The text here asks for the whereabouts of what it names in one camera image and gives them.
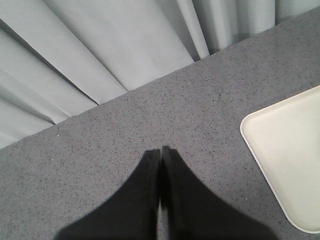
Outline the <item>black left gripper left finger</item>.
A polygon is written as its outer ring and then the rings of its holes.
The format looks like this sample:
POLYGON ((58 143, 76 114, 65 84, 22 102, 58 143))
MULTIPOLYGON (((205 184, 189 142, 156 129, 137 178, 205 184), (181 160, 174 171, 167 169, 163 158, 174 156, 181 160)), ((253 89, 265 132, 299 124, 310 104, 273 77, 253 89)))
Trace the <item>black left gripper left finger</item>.
POLYGON ((55 239, 155 240, 160 166, 161 151, 145 151, 133 173, 107 201, 61 229, 55 239))

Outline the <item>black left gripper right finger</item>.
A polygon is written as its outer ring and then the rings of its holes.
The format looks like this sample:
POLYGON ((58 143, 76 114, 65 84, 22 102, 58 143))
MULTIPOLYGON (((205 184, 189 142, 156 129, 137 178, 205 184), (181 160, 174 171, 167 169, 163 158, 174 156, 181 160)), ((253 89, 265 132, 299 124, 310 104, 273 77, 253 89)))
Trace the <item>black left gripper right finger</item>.
POLYGON ((273 240, 266 225, 236 210, 203 184, 177 150, 163 146, 161 204, 171 240, 273 240))

